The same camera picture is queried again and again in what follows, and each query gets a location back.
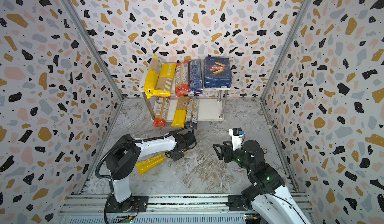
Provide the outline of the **yellow spaghetti bag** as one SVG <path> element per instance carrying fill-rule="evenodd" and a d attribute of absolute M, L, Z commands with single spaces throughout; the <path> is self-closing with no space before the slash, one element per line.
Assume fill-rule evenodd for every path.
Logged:
<path fill-rule="evenodd" d="M 180 97 L 178 98 L 174 120 L 171 124 L 172 127 L 184 128 L 185 120 L 187 116 L 187 109 L 189 104 L 189 97 Z"/>
<path fill-rule="evenodd" d="M 154 96 L 158 97 L 170 97 L 171 87 L 175 75 L 177 64 L 175 63 L 163 63 L 160 71 L 160 75 L 157 81 L 157 85 L 153 92 Z"/>
<path fill-rule="evenodd" d="M 151 170 L 152 168 L 162 164 L 165 160 L 171 156 L 169 153 L 159 154 L 155 157 L 136 163 L 136 168 L 140 176 Z"/>
<path fill-rule="evenodd" d="M 154 94 L 154 90 L 156 88 L 156 85 L 159 79 L 159 73 L 160 73 L 159 59 L 158 59 L 158 56 L 154 54 L 149 65 L 149 70 L 147 72 L 147 76 L 144 84 L 144 91 L 147 99 L 151 98 L 152 95 Z"/>

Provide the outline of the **clear blue-end spaghetti bag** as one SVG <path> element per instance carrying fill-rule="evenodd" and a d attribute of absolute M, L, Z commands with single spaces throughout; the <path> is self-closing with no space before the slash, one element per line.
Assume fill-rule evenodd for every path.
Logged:
<path fill-rule="evenodd" d="M 187 107 L 187 115 L 185 119 L 185 127 L 192 127 L 197 129 L 199 115 L 199 99 L 191 98 Z"/>

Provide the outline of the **red-end spaghetti bag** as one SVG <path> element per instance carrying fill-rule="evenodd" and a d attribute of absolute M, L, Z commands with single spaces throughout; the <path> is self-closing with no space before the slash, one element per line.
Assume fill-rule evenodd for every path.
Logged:
<path fill-rule="evenodd" d="M 182 97 L 190 93 L 189 89 L 189 62 L 178 63 L 175 71 L 175 95 Z"/>
<path fill-rule="evenodd" d="M 164 128 L 168 116 L 168 110 L 170 106 L 170 97 L 160 97 L 156 104 L 155 119 L 153 127 Z"/>

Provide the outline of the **blue Barilla spaghetti box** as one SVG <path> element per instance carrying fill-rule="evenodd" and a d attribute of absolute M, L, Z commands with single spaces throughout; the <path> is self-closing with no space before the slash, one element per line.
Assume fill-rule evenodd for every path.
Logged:
<path fill-rule="evenodd" d="M 203 76 L 200 60 L 191 60 L 189 62 L 189 89 L 192 95 L 203 93 Z"/>

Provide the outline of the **blue Barilla penne box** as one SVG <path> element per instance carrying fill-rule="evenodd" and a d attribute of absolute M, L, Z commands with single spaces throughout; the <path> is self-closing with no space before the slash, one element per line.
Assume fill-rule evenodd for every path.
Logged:
<path fill-rule="evenodd" d="M 229 58 L 205 57 L 203 71 L 205 88 L 231 87 L 233 76 Z"/>

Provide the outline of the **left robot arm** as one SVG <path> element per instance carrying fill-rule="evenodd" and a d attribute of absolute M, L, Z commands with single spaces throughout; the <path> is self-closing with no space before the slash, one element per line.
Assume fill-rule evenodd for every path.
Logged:
<path fill-rule="evenodd" d="M 130 176 L 140 158 L 165 152 L 173 161 L 184 157 L 184 152 L 197 144 L 194 131 L 183 133 L 185 129 L 172 131 L 164 136 L 147 139 L 122 136 L 95 168 L 95 177 L 107 179 L 110 193 L 106 200 L 104 213 L 144 213 L 149 196 L 134 196 L 130 188 Z"/>

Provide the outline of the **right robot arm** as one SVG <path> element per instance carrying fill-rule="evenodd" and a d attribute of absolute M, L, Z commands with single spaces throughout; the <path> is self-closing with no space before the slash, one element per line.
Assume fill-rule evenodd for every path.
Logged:
<path fill-rule="evenodd" d="M 267 224 L 309 224 L 283 178 L 266 162 L 260 144 L 248 140 L 239 149 L 233 147 L 226 141 L 213 144 L 220 161 L 234 162 L 247 171 L 251 185 L 242 191 L 242 206 L 256 211 Z"/>

